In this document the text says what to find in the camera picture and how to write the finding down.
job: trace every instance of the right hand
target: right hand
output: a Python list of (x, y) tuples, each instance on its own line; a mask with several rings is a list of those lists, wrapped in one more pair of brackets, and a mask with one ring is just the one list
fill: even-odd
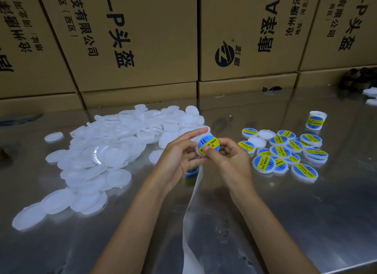
[(239, 192), (256, 195), (252, 182), (249, 154), (229, 138), (219, 138), (220, 151), (207, 146), (203, 147), (205, 154), (219, 168), (220, 174), (228, 186), (232, 198)]

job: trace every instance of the stainless steel table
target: stainless steel table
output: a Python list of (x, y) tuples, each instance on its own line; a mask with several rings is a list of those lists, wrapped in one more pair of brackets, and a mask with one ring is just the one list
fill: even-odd
[[(148, 107), (197, 104), (214, 135), (237, 142), (245, 127), (287, 129), (300, 135), (310, 110), (326, 112), (319, 136), (329, 160), (315, 167), (319, 173), (316, 182), (304, 184), (290, 173), (265, 177), (253, 172), (253, 180), (303, 252), (322, 273), (331, 273), (377, 260), (377, 109), (364, 101), (362, 95), (347, 95), (326, 86), (152, 103)], [(45, 157), (68, 147), (70, 131), (92, 121), (95, 114), (126, 108), (49, 113), (33, 122), (0, 127), (0, 147), (10, 157), (0, 162), (0, 273), (89, 273), (152, 169), (148, 155), (158, 146), (148, 145), (142, 156), (126, 167), (132, 173), (132, 185), (111, 190), (100, 214), (81, 217), (67, 209), (25, 232), (13, 229), (11, 222), (23, 207), (65, 187), (59, 169), (46, 163)], [(64, 139), (46, 144), (44, 136), (56, 131), (62, 131)], [(165, 199), (144, 273), (182, 272), (182, 219), (194, 183), (182, 180)], [(265, 272), (252, 235), (211, 163), (204, 166), (198, 199), (189, 212), (196, 218), (189, 245), (206, 273)]]

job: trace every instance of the black logo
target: black logo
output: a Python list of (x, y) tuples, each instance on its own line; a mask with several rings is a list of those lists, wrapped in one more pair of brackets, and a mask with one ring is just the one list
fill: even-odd
[(234, 49), (223, 41), (221, 53), (220, 48), (218, 48), (216, 54), (214, 55), (214, 60), (219, 67), (229, 66), (234, 60)]

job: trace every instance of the pile of plastic lids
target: pile of plastic lids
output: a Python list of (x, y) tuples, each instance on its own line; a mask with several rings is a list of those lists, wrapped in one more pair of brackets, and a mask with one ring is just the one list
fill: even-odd
[[(314, 134), (302, 134), (299, 138), (291, 131), (259, 130), (244, 128), (241, 132), (247, 141), (238, 143), (246, 152), (254, 154), (253, 167), (262, 174), (285, 174), (291, 167), (291, 172), (300, 181), (312, 183), (318, 178), (318, 172), (313, 166), (327, 162), (328, 154), (319, 149), (322, 139)], [(302, 154), (308, 164), (301, 162)]]
[[(129, 186), (132, 176), (123, 168), (132, 164), (147, 144), (158, 142), (161, 148), (149, 155), (151, 163), (156, 164), (167, 144), (180, 135), (202, 127), (207, 127), (210, 135), (210, 128), (203, 125), (204, 117), (192, 105), (183, 111), (179, 106), (148, 110), (139, 104), (134, 110), (96, 115), (94, 119), (70, 133), (72, 140), (67, 150), (57, 150), (46, 157), (48, 163), (56, 163), (61, 169), (60, 177), (67, 187), (24, 208), (13, 219), (14, 228), (28, 229), (47, 214), (68, 207), (83, 215), (98, 213), (107, 202), (106, 191)], [(45, 141), (53, 144), (63, 137), (57, 132), (47, 135)]]

